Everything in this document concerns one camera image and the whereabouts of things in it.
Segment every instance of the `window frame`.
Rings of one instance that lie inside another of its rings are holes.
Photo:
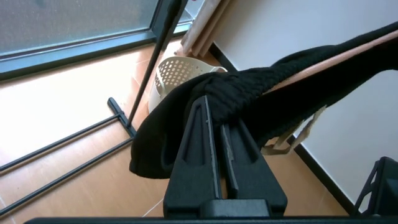
[[[44,70],[155,43],[172,1],[174,0],[158,1],[148,29],[2,56],[0,57],[0,81],[34,75]],[[188,0],[182,0],[181,8],[169,31],[166,43],[172,37],[184,35],[190,28],[192,22],[178,24],[187,2]]]

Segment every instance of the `black cloth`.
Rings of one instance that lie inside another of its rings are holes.
[[[170,177],[192,103],[207,95],[217,128],[242,118],[259,148],[322,106],[330,106],[383,70],[398,70],[398,39],[263,95],[288,77],[357,46],[398,30],[398,22],[338,45],[308,49],[271,67],[206,73],[176,87],[144,120],[131,148],[130,171],[149,178]]]

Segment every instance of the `metal pole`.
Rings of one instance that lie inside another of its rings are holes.
[[[2,215],[4,215],[5,213],[10,212],[11,210],[15,209],[16,207],[22,205],[23,203],[29,201],[30,199],[32,199],[32,198],[38,196],[39,194],[45,192],[46,190],[52,188],[54,185],[57,185],[57,184],[61,183],[62,181],[64,181],[64,180],[66,180],[67,178],[69,178],[69,177],[75,175],[75,174],[78,173],[79,171],[81,171],[81,170],[85,169],[86,167],[88,167],[88,166],[94,164],[95,162],[97,162],[97,161],[99,161],[100,159],[104,158],[105,156],[111,154],[112,152],[118,150],[119,148],[121,148],[121,147],[123,147],[123,146],[129,144],[131,141],[132,141],[132,138],[129,138],[129,139],[125,140],[124,142],[118,144],[117,146],[114,146],[113,148],[108,149],[107,151],[103,152],[102,154],[100,154],[100,155],[94,157],[93,159],[91,159],[91,160],[85,162],[84,164],[82,164],[82,165],[80,165],[80,166],[74,168],[73,170],[67,172],[66,174],[62,175],[61,177],[59,177],[59,178],[57,178],[57,179],[51,181],[50,183],[44,185],[43,187],[41,187],[41,188],[35,190],[34,192],[30,193],[29,195],[26,195],[25,197],[19,199],[18,201],[16,201],[16,202],[10,204],[8,207],[6,207],[6,208],[0,210],[0,217],[1,217]]]
[[[172,27],[175,16],[178,14],[178,11],[180,10],[180,6],[181,6],[181,0],[174,0],[173,2],[170,3],[167,12],[167,17],[164,22],[164,27],[162,29],[162,32],[160,33],[159,38],[157,39],[154,53],[152,53],[152,57],[149,60],[147,70],[145,71],[145,75],[144,78],[142,79],[141,86],[139,87],[137,98],[134,102],[134,105],[132,106],[132,110],[129,116],[129,122],[127,124],[128,126],[131,126],[132,119],[134,118],[134,115],[137,112],[139,102],[141,101],[142,95],[144,94],[150,75],[155,67],[157,58],[159,57],[160,51],[162,50],[162,46],[164,45],[167,34],[169,33],[170,28]]]
[[[78,132],[76,132],[74,134],[71,134],[71,135],[69,135],[69,136],[67,136],[67,137],[65,137],[65,138],[63,138],[61,140],[58,140],[58,141],[56,141],[54,143],[51,143],[48,146],[45,146],[45,147],[43,147],[41,149],[38,149],[38,150],[36,150],[34,152],[31,152],[31,153],[29,153],[29,154],[27,154],[25,156],[22,156],[21,158],[18,158],[16,160],[12,161],[12,162],[9,162],[9,163],[7,163],[7,164],[5,164],[5,165],[0,167],[0,172],[4,171],[6,169],[9,169],[9,168],[11,168],[11,167],[13,167],[13,166],[15,166],[17,164],[20,164],[21,162],[24,162],[24,161],[26,161],[26,160],[28,160],[28,159],[30,159],[32,157],[35,157],[35,156],[37,156],[37,155],[39,155],[39,154],[41,154],[41,153],[43,153],[43,152],[55,147],[55,146],[61,145],[62,143],[65,143],[65,142],[67,142],[67,141],[69,141],[69,140],[71,140],[71,139],[73,139],[73,138],[75,138],[75,137],[77,137],[77,136],[79,136],[81,134],[84,134],[84,133],[86,133],[88,131],[91,131],[92,129],[95,129],[95,128],[103,125],[103,124],[106,124],[106,123],[112,121],[113,119],[118,118],[119,116],[120,116],[120,114],[113,115],[113,116],[111,116],[109,118],[106,118],[103,121],[100,121],[100,122],[98,122],[96,124],[91,125],[90,127],[87,127],[85,129],[83,129],[81,131],[78,131]]]

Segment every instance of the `perforated plastic basket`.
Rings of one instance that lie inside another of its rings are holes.
[[[148,110],[151,112],[178,85],[208,72],[223,67],[214,67],[201,60],[189,57],[169,57],[156,68],[156,77],[150,91]]]

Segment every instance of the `baseboard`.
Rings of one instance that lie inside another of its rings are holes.
[[[287,142],[292,144],[295,137],[290,137]],[[341,191],[341,189],[336,185],[336,183],[330,178],[330,176],[322,169],[318,162],[308,153],[308,151],[299,144],[294,151],[300,156],[301,160],[310,168],[310,170],[315,174],[319,181],[329,190],[329,192],[334,196],[337,202],[346,210],[348,214],[353,214],[355,208],[354,204],[350,199]]]
[[[209,49],[210,53],[214,56],[217,61],[230,72],[236,71],[236,68],[228,60],[228,58],[222,53],[222,51],[213,43]],[[292,144],[294,137],[289,138],[288,143]],[[295,152],[300,156],[301,160],[310,168],[320,182],[329,190],[329,192],[336,198],[337,202],[347,211],[348,214],[354,212],[353,203],[347,198],[347,196],[341,191],[336,183],[329,177],[329,175],[322,169],[322,167],[316,162],[316,160],[308,153],[308,151],[299,144],[295,148]]]

